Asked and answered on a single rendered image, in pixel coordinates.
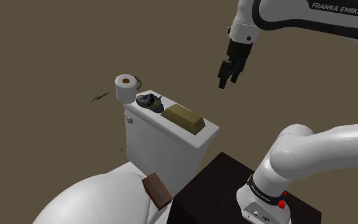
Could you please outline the dark grey shoe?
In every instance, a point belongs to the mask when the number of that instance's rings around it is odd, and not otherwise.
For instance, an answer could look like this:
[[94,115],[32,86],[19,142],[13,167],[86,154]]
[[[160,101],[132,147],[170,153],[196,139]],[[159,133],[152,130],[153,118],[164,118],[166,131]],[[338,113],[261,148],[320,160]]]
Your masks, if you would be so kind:
[[135,101],[138,106],[148,109],[154,113],[160,114],[164,111],[162,96],[158,97],[154,94],[138,95]]

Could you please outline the white toilet paper roll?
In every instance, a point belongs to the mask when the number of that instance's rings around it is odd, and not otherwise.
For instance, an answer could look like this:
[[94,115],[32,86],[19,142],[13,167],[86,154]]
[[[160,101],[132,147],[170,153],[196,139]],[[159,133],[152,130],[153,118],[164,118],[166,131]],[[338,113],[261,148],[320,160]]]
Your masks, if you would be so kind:
[[137,94],[137,80],[129,74],[121,74],[115,81],[116,98],[122,104],[130,104],[135,101]]

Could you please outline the dark robot stand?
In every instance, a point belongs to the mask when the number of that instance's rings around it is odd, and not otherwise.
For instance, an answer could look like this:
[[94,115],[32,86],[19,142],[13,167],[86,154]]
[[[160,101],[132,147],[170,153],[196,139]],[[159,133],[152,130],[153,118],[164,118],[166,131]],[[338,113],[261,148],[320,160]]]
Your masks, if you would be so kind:
[[253,173],[221,152],[174,197],[167,224],[277,224],[258,207],[242,216],[237,190]]

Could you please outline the brown rectangular block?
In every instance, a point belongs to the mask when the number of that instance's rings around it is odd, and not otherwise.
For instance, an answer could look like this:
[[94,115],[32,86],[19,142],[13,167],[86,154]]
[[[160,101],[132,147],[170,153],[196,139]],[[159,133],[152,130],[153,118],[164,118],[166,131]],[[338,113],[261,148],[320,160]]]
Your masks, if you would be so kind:
[[172,202],[173,196],[162,183],[157,173],[154,172],[142,179],[142,184],[145,192],[148,194],[158,211],[163,210]]

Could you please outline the olive gold bar block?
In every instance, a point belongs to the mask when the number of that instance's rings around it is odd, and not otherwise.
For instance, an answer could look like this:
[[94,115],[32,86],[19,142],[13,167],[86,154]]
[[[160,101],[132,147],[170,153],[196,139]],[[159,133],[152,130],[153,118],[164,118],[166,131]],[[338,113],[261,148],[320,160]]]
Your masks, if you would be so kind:
[[174,104],[164,109],[161,115],[193,135],[197,135],[205,127],[202,116],[179,104]]

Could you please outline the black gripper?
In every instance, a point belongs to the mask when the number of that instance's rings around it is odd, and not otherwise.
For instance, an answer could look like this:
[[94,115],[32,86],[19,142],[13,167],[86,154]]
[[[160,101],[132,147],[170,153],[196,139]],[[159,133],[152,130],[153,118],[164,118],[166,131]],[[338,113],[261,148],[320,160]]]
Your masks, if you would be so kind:
[[244,66],[249,57],[252,46],[252,43],[239,43],[230,39],[226,52],[228,61],[222,61],[217,75],[219,78],[219,88],[225,88],[227,79],[230,75],[230,81],[232,83],[237,82],[240,73],[244,70]]

